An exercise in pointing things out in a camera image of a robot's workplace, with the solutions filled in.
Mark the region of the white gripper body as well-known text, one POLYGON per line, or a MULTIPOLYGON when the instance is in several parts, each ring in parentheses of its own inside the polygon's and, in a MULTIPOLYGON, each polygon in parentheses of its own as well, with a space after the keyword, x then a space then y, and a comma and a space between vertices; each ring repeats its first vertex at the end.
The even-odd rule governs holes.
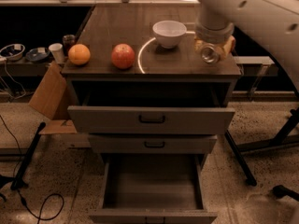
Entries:
POLYGON ((226 42, 234 32, 234 25, 230 22, 220 30, 206 28, 201 22, 197 22, 194 27, 196 36, 204 42, 220 44, 226 42))

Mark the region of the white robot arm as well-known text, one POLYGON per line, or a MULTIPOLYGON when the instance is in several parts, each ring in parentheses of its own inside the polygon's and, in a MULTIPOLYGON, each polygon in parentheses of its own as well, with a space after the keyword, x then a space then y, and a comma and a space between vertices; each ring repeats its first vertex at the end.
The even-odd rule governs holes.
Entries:
POLYGON ((296 0, 198 0, 195 32, 219 44, 238 27, 278 61, 299 90, 299 2, 296 0))

